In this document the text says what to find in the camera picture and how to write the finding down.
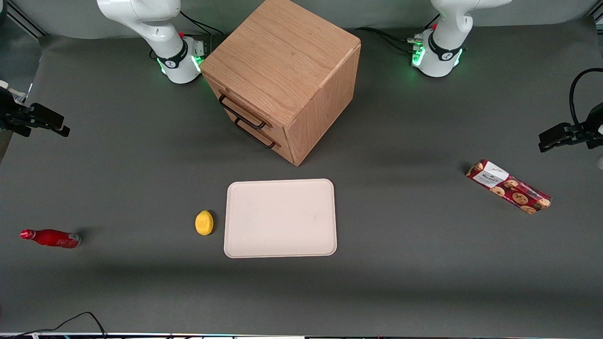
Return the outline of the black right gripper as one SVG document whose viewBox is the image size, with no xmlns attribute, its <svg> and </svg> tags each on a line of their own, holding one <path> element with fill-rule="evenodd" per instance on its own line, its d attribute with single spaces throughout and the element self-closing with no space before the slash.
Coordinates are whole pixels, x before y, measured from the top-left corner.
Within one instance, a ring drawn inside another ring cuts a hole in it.
<svg viewBox="0 0 603 339">
<path fill-rule="evenodd" d="M 64 116 L 38 103 L 26 106 L 15 100 L 12 93 L 0 88 L 0 125 L 4 131 L 12 131 L 22 137 L 29 137 L 32 128 L 42 128 L 68 137 L 71 129 L 63 125 Z"/>
</svg>

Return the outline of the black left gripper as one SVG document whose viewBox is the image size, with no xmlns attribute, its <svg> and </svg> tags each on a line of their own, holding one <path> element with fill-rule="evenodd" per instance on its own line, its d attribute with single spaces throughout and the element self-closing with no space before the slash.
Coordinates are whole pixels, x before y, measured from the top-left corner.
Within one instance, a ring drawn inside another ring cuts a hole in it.
<svg viewBox="0 0 603 339">
<path fill-rule="evenodd" d="M 567 122 L 556 124 L 540 133 L 540 152 L 549 152 L 551 149 L 564 146 L 586 143 L 588 149 L 595 149 L 603 145 L 603 104 L 594 106 L 586 120 L 579 123 L 575 105 L 571 105 L 571 118 L 575 122 L 577 132 L 573 133 L 573 126 Z"/>
</svg>

